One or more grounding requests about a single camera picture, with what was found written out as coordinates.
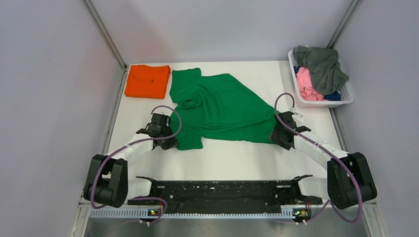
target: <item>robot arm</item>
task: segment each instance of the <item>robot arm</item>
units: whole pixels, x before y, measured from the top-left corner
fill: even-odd
[[[172,137],[165,140],[145,140],[132,146],[129,144],[140,139],[167,137],[172,134],[170,117],[153,114],[151,123],[138,130],[125,144],[126,149],[114,154],[105,164],[95,188],[94,201],[112,207],[120,207],[127,199],[148,196],[151,181],[143,178],[128,180],[128,168],[157,146],[163,150],[177,146],[177,140]],[[94,179],[108,155],[95,155],[90,162],[83,192],[83,197],[86,200],[90,200]]]
[[[327,179],[313,176],[301,179],[298,182],[298,186],[302,195],[330,199],[339,209],[358,204],[356,191],[348,174],[334,159],[331,159],[332,157],[329,154],[319,148],[321,145],[349,168],[360,187],[362,202],[377,197],[377,190],[364,155],[361,153],[350,154],[337,149],[317,137],[309,128],[305,126],[297,127],[293,115],[293,112],[285,112],[279,114],[279,117],[287,126],[311,139],[315,144],[302,136],[295,135],[295,133],[284,127],[276,117],[277,124],[270,139],[287,150],[294,148],[306,154],[327,171]]]

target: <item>green shirt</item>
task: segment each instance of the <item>green shirt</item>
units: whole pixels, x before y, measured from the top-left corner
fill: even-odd
[[[173,71],[172,78],[170,96],[182,119],[179,150],[201,149],[201,137],[272,144],[274,109],[232,75],[203,77],[195,68]],[[176,132],[179,119],[170,118]]]

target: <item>white table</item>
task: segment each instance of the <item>white table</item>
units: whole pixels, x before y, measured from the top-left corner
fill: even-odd
[[[272,106],[279,94],[294,94],[288,61],[149,64],[162,65],[169,65],[172,70],[201,68],[203,76],[230,73]],[[176,107],[169,96],[170,88],[171,77],[164,100],[122,95],[110,152],[124,145],[150,122],[150,112],[155,106]],[[290,99],[281,98],[277,109],[284,112],[290,106]],[[296,111],[304,116],[304,125],[340,148],[329,109],[297,108]],[[163,108],[156,112],[171,114]],[[141,175],[157,180],[286,180],[304,174],[326,177],[326,171],[319,164],[293,149],[287,151],[272,144],[206,138],[203,138],[203,146],[203,149],[189,151],[156,148],[129,169],[129,178]]]

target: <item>gray cloth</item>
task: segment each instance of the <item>gray cloth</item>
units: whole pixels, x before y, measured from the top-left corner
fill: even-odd
[[[329,95],[342,88],[349,79],[340,70],[337,51],[334,49],[298,46],[293,51],[298,65],[308,68],[314,89]]]

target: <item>clothes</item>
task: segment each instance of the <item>clothes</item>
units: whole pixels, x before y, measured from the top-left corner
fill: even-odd
[[[293,56],[300,66],[309,69],[311,83],[320,94],[332,94],[349,79],[340,70],[337,51],[334,49],[298,46],[294,48]]]
[[[304,100],[323,101],[323,95],[315,91],[311,84],[310,71],[301,67],[297,73],[297,84],[300,95]]]
[[[339,92],[335,91],[330,95],[325,95],[325,100],[329,100],[329,101],[340,101],[341,100],[341,96],[339,94]]]
[[[179,150],[202,148],[201,137],[272,144],[274,109],[232,75],[203,77],[195,68],[173,71],[172,78],[170,96],[182,119]],[[170,119],[175,132],[179,120],[174,113]]]
[[[298,70],[300,69],[300,66],[294,66],[294,73],[297,76]]]
[[[128,97],[164,99],[169,76],[169,66],[132,65],[126,81],[125,95]]]

